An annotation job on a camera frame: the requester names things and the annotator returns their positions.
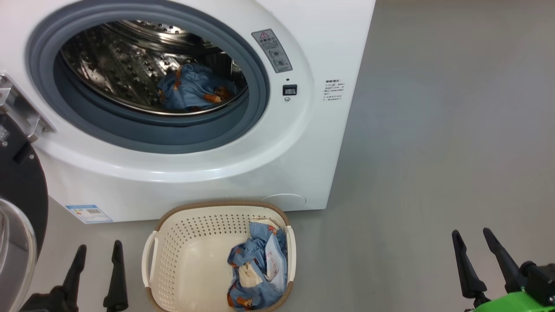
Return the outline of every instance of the blue and white sticker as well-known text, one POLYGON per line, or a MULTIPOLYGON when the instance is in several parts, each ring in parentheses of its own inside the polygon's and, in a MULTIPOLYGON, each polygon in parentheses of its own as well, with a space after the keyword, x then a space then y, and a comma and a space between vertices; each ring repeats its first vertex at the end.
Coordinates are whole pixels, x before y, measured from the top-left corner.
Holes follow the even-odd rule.
POLYGON ((83 223, 113 222, 113 220, 102 212, 102 210, 100 210, 100 208, 96 205, 76 205, 65 207, 83 223))

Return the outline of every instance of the basket handle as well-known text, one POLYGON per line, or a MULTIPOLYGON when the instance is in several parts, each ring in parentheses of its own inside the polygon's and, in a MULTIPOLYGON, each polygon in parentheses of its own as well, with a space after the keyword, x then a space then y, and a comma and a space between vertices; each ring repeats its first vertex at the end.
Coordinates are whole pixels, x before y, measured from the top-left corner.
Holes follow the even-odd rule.
MULTIPOLYGON (((158 231, 153 231, 150 236, 148 236, 147 243, 143 249, 143 261, 141 264, 141 271, 143 273, 143 283, 145 287, 150 287, 150 277, 148 272, 148 256, 150 254, 150 250, 152 249, 152 244, 155 243, 154 250, 156 250, 158 246, 158 238, 156 237, 156 233, 158 231)), ((152 264, 150 268, 150 273, 154 271, 154 263, 155 262, 155 255, 152 256, 152 264)))
POLYGON ((297 242, 295 240, 295 232, 293 228, 287 226, 287 279, 293 281, 295 279, 295 272, 297 270, 297 242))

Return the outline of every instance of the door hinge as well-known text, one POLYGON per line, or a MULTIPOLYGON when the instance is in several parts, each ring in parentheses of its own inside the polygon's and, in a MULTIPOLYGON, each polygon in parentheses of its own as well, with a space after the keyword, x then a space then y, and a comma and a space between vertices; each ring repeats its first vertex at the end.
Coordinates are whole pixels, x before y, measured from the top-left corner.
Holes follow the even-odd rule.
POLYGON ((31 143, 44 132, 56 132, 7 74, 0 74, 0 114, 8 114, 31 143))

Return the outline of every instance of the gray rubber gasket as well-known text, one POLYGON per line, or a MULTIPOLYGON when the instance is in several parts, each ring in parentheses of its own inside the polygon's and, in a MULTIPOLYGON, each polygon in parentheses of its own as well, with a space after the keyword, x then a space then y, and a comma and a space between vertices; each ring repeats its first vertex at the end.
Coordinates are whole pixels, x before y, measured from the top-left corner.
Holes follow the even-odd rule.
POLYGON ((173 2, 85 0, 71 4, 36 28, 27 51, 33 82, 59 115, 98 139, 128 149, 182 154, 217 148, 252 128, 268 104, 268 77, 253 48, 217 19, 173 2), (194 117, 136 112, 96 95, 57 59, 58 51, 82 30, 125 19, 166 21, 214 42, 241 66, 248 92, 225 109, 194 117))

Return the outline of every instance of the white plastic basket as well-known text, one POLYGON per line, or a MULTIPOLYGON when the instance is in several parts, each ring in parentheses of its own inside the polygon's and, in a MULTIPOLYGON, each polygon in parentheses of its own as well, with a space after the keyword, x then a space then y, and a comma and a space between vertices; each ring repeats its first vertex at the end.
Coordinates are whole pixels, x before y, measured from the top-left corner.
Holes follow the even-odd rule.
POLYGON ((227 301, 233 277, 227 258, 232 247, 250 237, 249 221, 255 218, 271 219, 286 233, 287 289, 277 303, 258 311, 279 308, 291 293, 296 268, 295 234, 287 216, 267 203, 212 202, 169 211, 149 236, 143 251, 142 273, 147 295, 156 309, 234 311, 227 301))

